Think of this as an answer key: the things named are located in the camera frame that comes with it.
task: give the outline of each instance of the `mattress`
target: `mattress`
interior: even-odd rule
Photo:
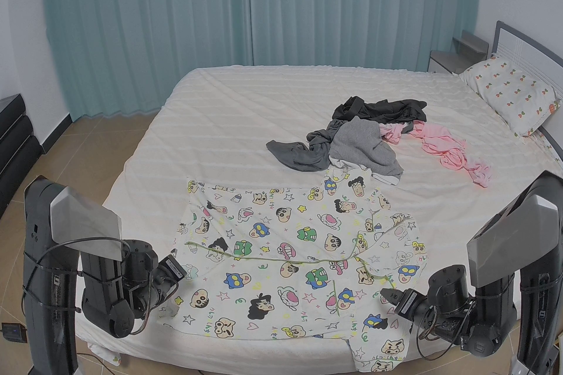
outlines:
[[[124,238],[152,244],[160,257],[186,206],[186,177],[239,188],[310,187],[323,173],[300,173],[266,149],[271,139],[303,141],[323,129],[350,96],[367,102],[415,98],[428,103],[427,118],[467,140],[470,155],[491,166],[484,189],[464,170],[443,168],[420,140],[403,136],[394,146],[404,174],[382,186],[392,204],[412,214],[425,236],[428,265],[417,288],[451,264],[468,265],[466,243],[544,169],[562,170],[538,140],[515,137],[502,119],[458,77],[405,70],[316,67],[196,69],[175,87],[126,162],[104,205],[122,219]],[[80,300],[83,284],[77,287]],[[519,306],[519,292],[515,302]],[[328,374],[354,371],[347,343],[300,338],[228,341],[181,334],[151,318],[138,336],[117,340],[77,315],[77,335],[136,357],[231,374]],[[418,357],[413,338],[407,359]],[[431,353],[444,343],[423,342]]]

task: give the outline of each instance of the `star print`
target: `star print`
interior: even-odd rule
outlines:
[[[367,295],[364,290],[356,291],[356,295],[354,296],[356,299],[361,300],[364,295]]]
[[[188,325],[191,325],[191,323],[194,321],[195,319],[191,316],[191,315],[185,315],[184,316],[184,320],[182,322],[187,322]]]
[[[313,294],[305,294],[305,297],[303,297],[301,300],[307,300],[309,303],[311,303],[313,300],[316,300],[316,298],[313,297]]]
[[[358,350],[354,351],[354,357],[355,358],[363,358],[365,355],[365,351],[362,350],[362,347],[360,347]]]

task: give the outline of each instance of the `pillow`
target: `pillow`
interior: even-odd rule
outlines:
[[[492,55],[460,77],[503,118],[515,136],[529,136],[559,108],[552,86],[507,58]]]

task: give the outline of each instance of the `gray nightstand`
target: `gray nightstand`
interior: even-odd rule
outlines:
[[[455,52],[430,52],[428,72],[461,74],[473,64],[483,61],[489,52],[489,44],[463,30],[461,38],[453,38]]]

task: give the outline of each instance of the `pink clothing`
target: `pink clothing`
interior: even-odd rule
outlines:
[[[480,159],[467,156],[465,140],[455,139],[445,126],[415,120],[411,135],[422,139],[422,149],[426,153],[440,156],[440,164],[445,168],[465,168],[474,183],[484,188],[489,185],[490,166]]]
[[[385,138],[391,144],[398,144],[401,140],[401,132],[406,124],[379,124],[379,132],[381,137]]]

